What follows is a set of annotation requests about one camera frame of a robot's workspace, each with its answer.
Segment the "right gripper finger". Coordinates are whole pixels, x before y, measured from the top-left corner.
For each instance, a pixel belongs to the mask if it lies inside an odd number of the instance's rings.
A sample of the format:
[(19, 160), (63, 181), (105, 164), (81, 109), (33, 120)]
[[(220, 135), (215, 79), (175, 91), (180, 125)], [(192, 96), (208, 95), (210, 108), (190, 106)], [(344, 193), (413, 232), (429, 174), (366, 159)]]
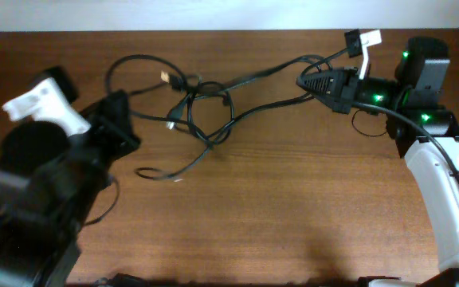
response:
[(341, 96), (330, 96), (328, 94), (315, 94), (312, 96), (320, 103), (330, 108), (333, 112), (340, 114), (349, 114), (351, 111), (351, 100), (345, 99)]
[(343, 69), (333, 69), (298, 76), (296, 84), (306, 92), (336, 96), (341, 93), (346, 76)]

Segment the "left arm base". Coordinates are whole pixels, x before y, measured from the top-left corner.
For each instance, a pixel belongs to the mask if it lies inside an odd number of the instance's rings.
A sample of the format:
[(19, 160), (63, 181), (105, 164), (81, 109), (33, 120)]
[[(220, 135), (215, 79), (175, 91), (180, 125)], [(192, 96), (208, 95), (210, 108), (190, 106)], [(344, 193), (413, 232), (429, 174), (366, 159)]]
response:
[(94, 287), (149, 287), (149, 282), (140, 277), (118, 273), (112, 278), (100, 278), (93, 283)]

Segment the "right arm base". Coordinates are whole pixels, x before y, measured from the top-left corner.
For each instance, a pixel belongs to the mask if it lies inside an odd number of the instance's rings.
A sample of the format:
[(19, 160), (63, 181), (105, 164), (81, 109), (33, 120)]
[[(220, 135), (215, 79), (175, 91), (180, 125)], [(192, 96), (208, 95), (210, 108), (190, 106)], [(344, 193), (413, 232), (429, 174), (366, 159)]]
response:
[(404, 281), (399, 277), (365, 276), (357, 280), (358, 287), (416, 287), (414, 282)]

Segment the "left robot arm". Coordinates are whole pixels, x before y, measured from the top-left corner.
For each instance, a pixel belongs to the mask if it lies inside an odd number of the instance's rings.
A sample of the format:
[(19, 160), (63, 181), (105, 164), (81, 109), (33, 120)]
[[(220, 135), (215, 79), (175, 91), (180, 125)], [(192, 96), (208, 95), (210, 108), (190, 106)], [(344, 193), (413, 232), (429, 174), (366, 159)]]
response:
[(0, 286), (62, 286), (80, 256), (97, 195), (119, 183), (109, 169), (140, 145), (119, 90), (82, 112), (92, 125), (67, 137), (52, 122), (20, 124), (0, 156)]

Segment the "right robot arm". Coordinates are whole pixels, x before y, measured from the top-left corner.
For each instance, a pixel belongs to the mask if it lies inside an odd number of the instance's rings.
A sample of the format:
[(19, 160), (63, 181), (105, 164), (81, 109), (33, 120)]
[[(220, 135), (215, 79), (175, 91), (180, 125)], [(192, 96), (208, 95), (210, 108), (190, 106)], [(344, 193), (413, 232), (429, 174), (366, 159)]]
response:
[(459, 286), (459, 123), (439, 103), (449, 47), (412, 37), (392, 81), (362, 69), (303, 71), (296, 83), (333, 112), (386, 116), (386, 133), (412, 173), (437, 244), (439, 273), (425, 286)]

